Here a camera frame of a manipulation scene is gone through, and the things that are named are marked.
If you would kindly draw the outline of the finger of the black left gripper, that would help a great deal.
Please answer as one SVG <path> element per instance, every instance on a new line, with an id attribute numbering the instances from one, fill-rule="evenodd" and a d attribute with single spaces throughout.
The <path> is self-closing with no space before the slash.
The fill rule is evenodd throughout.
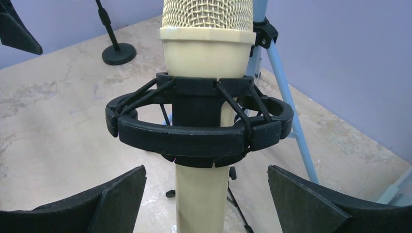
<path id="1" fill-rule="evenodd" d="M 0 0 L 0 43 L 36 55 L 43 48 L 25 27 L 10 0 Z"/>

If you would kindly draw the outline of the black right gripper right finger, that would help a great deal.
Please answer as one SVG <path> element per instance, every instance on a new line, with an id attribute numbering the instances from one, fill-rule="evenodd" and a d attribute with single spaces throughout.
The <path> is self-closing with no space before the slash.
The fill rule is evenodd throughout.
<path id="1" fill-rule="evenodd" d="M 268 183 L 284 233 L 410 233 L 412 207 L 358 199 L 268 166 Z"/>

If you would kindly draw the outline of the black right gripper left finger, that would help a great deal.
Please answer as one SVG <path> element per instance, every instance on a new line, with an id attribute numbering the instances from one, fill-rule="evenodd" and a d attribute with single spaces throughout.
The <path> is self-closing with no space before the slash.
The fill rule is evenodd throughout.
<path id="1" fill-rule="evenodd" d="M 30 211 L 1 211 L 2 233 L 132 233 L 145 184 L 138 166 L 91 189 Z"/>

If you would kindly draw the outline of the black shock mount tripod stand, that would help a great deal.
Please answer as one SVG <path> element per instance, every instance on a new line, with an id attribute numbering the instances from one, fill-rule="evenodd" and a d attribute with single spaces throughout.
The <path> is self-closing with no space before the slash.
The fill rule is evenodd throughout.
<path id="1" fill-rule="evenodd" d="M 266 96 L 251 76 L 183 77 L 166 72 L 111 100 L 107 129 L 131 147 L 176 165 L 179 233 L 221 233 L 230 166 L 277 144 L 294 111 Z"/>

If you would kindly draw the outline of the cream microphone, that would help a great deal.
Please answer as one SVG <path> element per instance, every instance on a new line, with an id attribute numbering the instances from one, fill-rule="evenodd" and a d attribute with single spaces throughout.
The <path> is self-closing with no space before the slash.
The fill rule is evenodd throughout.
<path id="1" fill-rule="evenodd" d="M 174 126 L 193 127 L 195 138 L 175 159 L 179 233 L 221 233 L 229 167 L 243 158 L 223 136 L 200 136 L 201 128 L 229 128 L 235 112 L 217 86 L 244 77 L 253 31 L 250 0 L 166 0 L 160 39 L 171 88 Z"/>

